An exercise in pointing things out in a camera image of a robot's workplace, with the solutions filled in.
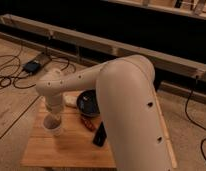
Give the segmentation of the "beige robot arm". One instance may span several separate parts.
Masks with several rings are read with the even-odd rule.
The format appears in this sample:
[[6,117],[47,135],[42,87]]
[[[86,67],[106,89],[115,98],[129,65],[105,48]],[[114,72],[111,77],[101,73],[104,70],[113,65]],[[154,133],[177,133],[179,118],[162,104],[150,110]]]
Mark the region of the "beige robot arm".
[[52,69],[36,83],[47,109],[57,114],[67,91],[96,91],[97,103],[118,171],[173,171],[155,70],[140,55],[117,58],[65,76]]

